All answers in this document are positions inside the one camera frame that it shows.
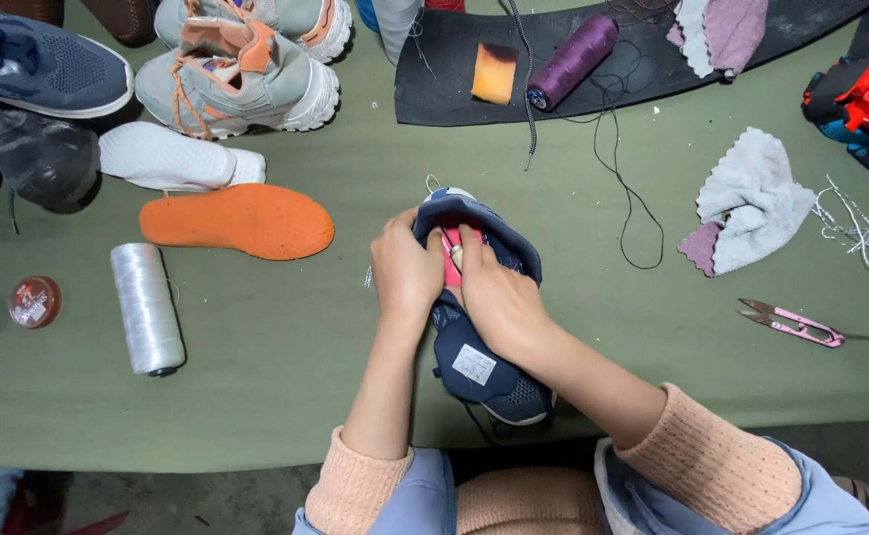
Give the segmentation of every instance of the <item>orange insole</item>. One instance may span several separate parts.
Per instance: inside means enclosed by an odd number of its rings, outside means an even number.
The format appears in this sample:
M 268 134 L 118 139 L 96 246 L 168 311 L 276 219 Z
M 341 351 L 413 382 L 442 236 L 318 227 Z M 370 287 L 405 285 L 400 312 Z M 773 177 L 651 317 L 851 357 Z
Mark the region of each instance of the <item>orange insole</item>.
M 329 247 L 329 213 L 302 193 L 265 184 L 165 197 L 141 209 L 141 232 L 162 246 L 237 249 L 294 260 Z
M 509 104 L 513 91 L 513 73 L 517 70 L 517 55 L 517 49 L 511 47 L 478 43 L 475 81 L 471 94 L 494 104 Z

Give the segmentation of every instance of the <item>brown tin lid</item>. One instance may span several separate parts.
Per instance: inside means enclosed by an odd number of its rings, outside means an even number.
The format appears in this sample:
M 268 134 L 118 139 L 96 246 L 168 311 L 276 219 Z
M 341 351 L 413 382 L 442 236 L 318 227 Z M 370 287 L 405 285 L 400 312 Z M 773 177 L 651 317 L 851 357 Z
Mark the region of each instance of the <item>brown tin lid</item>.
M 27 328 L 42 328 L 58 317 L 61 290 L 50 277 L 25 277 L 8 297 L 8 313 L 16 323 Z

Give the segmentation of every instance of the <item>purple thread spool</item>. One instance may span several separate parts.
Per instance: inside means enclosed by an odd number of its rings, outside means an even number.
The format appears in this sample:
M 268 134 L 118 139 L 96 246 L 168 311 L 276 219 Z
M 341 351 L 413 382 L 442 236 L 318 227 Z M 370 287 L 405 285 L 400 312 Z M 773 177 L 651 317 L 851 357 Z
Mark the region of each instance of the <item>purple thread spool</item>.
M 527 82 L 531 103 L 545 111 L 557 107 L 612 52 L 618 38 L 619 27 L 606 15 L 584 20 Z

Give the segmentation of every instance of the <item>white thread spool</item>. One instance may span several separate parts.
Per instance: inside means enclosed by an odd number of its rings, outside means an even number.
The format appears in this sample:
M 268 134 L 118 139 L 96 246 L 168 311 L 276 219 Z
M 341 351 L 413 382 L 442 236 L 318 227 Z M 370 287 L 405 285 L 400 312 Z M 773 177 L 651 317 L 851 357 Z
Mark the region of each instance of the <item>white thread spool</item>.
M 186 360 L 161 252 L 151 244 L 111 249 L 120 317 L 134 373 L 169 375 Z
M 385 55 L 393 65 L 398 65 L 401 47 L 412 30 L 415 15 L 423 5 L 421 0 L 372 0 L 379 21 L 381 43 Z

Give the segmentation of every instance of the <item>brown shoe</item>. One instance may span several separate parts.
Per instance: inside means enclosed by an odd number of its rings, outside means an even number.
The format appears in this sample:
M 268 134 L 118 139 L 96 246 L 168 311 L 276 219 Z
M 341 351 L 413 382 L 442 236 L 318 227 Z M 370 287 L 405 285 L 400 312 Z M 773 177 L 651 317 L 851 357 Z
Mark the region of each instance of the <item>brown shoe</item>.
M 157 38 L 158 0 L 82 0 L 91 14 L 126 47 L 142 47 Z
M 59 28 L 64 24 L 64 0 L 0 0 L 0 11 L 47 22 Z

